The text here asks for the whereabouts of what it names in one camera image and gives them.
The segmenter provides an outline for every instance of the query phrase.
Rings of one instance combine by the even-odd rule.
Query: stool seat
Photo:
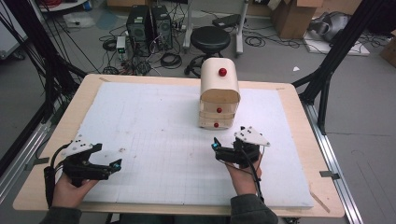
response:
[[[191,43],[206,54],[226,49],[231,42],[230,34],[215,26],[204,26],[191,33]]]

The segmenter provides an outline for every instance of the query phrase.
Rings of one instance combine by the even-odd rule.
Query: gray floor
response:
[[[93,64],[99,67],[105,51],[98,38],[123,25],[126,17],[122,13],[109,13],[103,7],[96,7],[90,15],[96,25],[73,30],[70,35]],[[194,23],[204,25],[212,19],[213,16],[208,15]],[[269,24],[268,20],[247,18],[247,26],[250,28],[266,27]],[[268,35],[275,33],[272,28],[261,32]],[[93,70],[73,43],[65,35],[62,36],[72,63],[85,71]],[[393,177],[393,172],[396,171],[396,137],[393,132],[396,126],[393,117],[396,114],[393,99],[396,96],[396,68],[378,55],[382,48],[373,48],[369,44],[366,47],[371,52],[368,57],[347,56],[333,76],[326,130],[363,222],[391,224],[396,220],[396,180]],[[234,61],[238,78],[249,81],[291,83],[315,71],[325,57],[308,53],[304,46],[294,49],[272,41],[266,41],[262,48],[244,44],[244,54],[236,59],[234,50],[233,36],[232,44],[223,54]],[[182,55],[183,65],[180,68],[159,68],[157,70],[160,74],[151,71],[149,75],[186,77],[183,68],[196,54],[199,51],[191,49]],[[295,66],[300,70],[293,72]],[[9,59],[0,62],[0,156],[42,104],[42,92],[43,88],[29,60]],[[42,212],[22,212],[12,208],[12,202],[26,176],[27,171],[23,172],[0,204],[2,223],[38,223],[44,216]],[[104,223],[105,220],[106,214],[86,213],[83,214],[81,223]],[[301,223],[347,222],[344,218],[302,218]]]

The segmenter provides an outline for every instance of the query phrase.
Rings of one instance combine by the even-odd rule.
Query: drawer knob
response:
[[[219,69],[219,75],[220,75],[221,77],[225,77],[225,75],[227,75],[227,69],[225,69],[225,68],[220,68],[220,69]]]

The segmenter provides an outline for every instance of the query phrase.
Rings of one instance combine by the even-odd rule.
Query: human hand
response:
[[[258,178],[262,176],[262,169],[260,168],[261,160],[262,154],[260,154],[259,159],[253,163],[254,169],[257,170]],[[230,162],[225,162],[225,164],[233,180],[233,187],[237,195],[256,194],[256,184],[254,183],[250,167],[239,170]]]
[[[98,182],[99,180],[84,180],[81,187],[77,188],[72,185],[72,180],[66,174],[62,174],[55,185],[52,206],[77,208],[88,191]]]

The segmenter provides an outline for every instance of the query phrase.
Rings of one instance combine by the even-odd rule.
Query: computer tower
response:
[[[134,5],[126,22],[132,49],[139,56],[149,56],[149,46],[153,40],[153,30],[149,7]]]
[[[151,14],[154,26],[154,39],[157,42],[158,49],[171,49],[172,42],[172,24],[171,17],[165,6],[154,6],[151,8]]]

